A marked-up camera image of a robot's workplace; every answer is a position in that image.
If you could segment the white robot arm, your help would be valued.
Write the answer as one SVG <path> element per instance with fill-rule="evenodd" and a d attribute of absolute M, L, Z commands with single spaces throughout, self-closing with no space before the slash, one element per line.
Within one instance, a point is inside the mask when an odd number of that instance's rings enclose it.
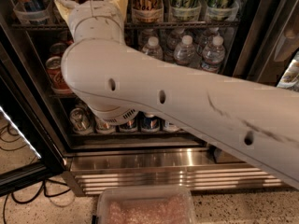
<path fill-rule="evenodd" d="M 127 0 L 55 0 L 73 44 L 62 58 L 68 87 L 97 117 L 129 111 L 165 119 L 299 187 L 299 96 L 242 79 L 165 63 L 124 41 Z"/>

